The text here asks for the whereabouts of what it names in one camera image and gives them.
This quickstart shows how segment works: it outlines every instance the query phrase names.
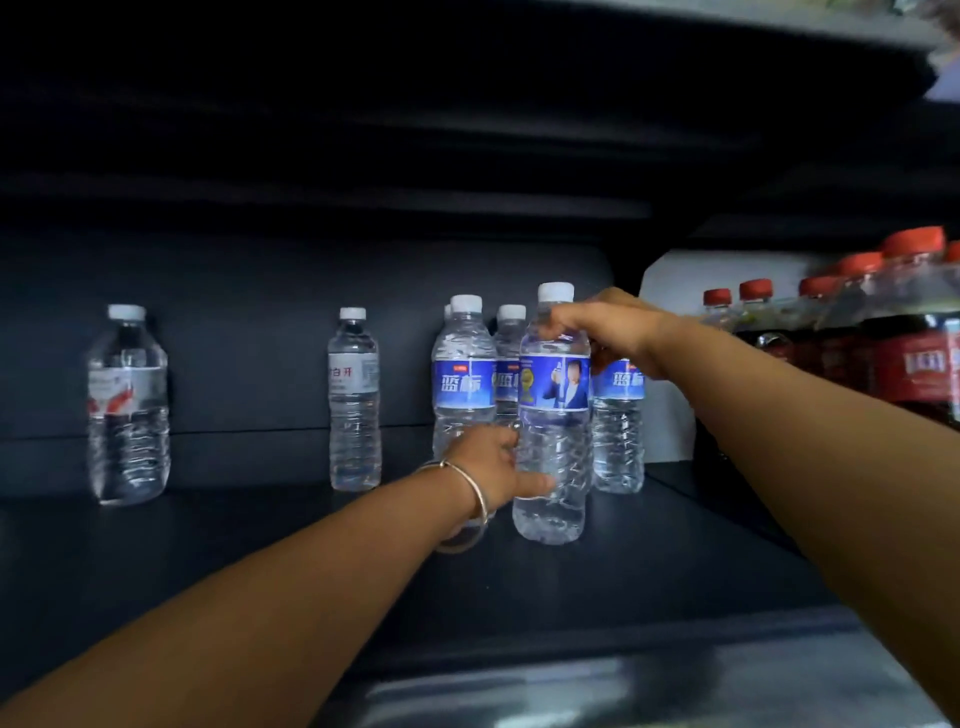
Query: hand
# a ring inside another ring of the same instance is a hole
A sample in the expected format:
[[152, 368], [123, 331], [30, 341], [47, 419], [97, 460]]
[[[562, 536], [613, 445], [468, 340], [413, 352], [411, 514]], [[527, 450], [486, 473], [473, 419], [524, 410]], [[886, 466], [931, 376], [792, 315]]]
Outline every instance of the hand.
[[583, 329], [590, 337], [590, 368], [602, 372], [617, 359], [630, 359], [648, 377], [666, 378], [658, 350], [671, 326], [680, 317], [631, 296], [608, 288], [583, 303], [560, 303], [550, 320], [540, 327], [540, 336], [553, 339], [568, 329]]
[[550, 475], [517, 472], [516, 438], [516, 430], [508, 427], [475, 425], [450, 443], [444, 454], [477, 481], [491, 513], [515, 497], [545, 496], [556, 485]]

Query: blue label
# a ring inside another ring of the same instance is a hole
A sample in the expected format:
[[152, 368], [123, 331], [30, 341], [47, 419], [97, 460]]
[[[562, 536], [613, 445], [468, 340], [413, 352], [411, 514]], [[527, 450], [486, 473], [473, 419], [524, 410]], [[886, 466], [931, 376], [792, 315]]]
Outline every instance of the blue label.
[[433, 402], [438, 407], [493, 407], [493, 359], [453, 359], [433, 363]]
[[524, 354], [520, 357], [521, 407], [580, 412], [590, 407], [590, 357]]
[[614, 361], [593, 378], [593, 395], [601, 400], [642, 400], [643, 374], [628, 359]]
[[516, 401], [520, 387], [520, 360], [497, 359], [496, 376], [493, 379], [493, 395], [497, 401]]

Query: white bottle cap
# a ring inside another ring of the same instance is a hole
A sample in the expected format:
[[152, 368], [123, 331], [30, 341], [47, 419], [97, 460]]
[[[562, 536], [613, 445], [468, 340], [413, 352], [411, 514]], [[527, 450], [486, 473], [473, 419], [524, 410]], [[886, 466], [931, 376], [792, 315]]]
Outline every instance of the white bottle cap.
[[509, 321], [511, 319], [525, 321], [526, 318], [527, 307], [525, 305], [519, 305], [518, 303], [504, 303], [496, 312], [497, 321]]
[[573, 301], [573, 283], [541, 283], [537, 289], [537, 300], [551, 303], [570, 303]]
[[143, 321], [147, 318], [147, 309], [132, 303], [111, 303], [107, 306], [107, 315], [112, 321]]
[[346, 306], [340, 309], [341, 321], [366, 321], [367, 309], [360, 306]]
[[482, 313], [483, 299], [466, 293], [454, 296], [450, 299], [450, 310], [453, 313]]

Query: silver bracelet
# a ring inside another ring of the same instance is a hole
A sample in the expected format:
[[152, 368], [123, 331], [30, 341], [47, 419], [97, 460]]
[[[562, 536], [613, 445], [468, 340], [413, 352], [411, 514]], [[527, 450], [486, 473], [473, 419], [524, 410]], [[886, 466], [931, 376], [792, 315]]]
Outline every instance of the silver bracelet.
[[463, 477], [463, 479], [467, 483], [469, 483], [470, 488], [473, 489], [473, 493], [475, 493], [477, 496], [477, 501], [480, 503], [480, 514], [481, 514], [480, 523], [476, 526], [476, 529], [473, 535], [470, 536], [470, 538], [468, 538], [465, 542], [461, 544], [451, 543], [451, 541], [455, 541], [457, 538], [456, 536], [454, 536], [452, 539], [448, 539], [447, 541], [444, 541], [439, 546], [437, 546], [437, 551], [439, 553], [463, 553], [464, 551], [476, 546], [477, 542], [480, 541], [480, 539], [484, 535], [484, 532], [487, 530], [487, 522], [490, 520], [490, 513], [487, 510], [487, 499], [483, 495], [483, 491], [480, 490], [480, 486], [477, 485], [477, 481], [473, 479], [470, 473], [465, 471], [456, 463], [451, 463], [449, 460], [446, 460], [446, 459], [431, 460], [428, 463], [423, 463], [423, 465], [417, 468], [415, 472], [419, 473], [420, 471], [424, 471], [429, 468], [440, 468], [440, 469], [452, 468], [453, 470], [455, 470], [457, 473], [459, 473]]

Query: white label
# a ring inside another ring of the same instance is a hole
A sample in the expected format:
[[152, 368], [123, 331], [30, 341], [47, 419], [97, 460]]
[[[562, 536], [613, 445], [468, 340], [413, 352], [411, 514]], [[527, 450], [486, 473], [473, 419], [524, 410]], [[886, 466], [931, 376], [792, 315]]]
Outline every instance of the white label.
[[91, 369], [86, 380], [91, 415], [130, 415], [164, 404], [167, 377], [162, 367]]
[[380, 388], [380, 355], [332, 353], [329, 355], [331, 395], [365, 395]]

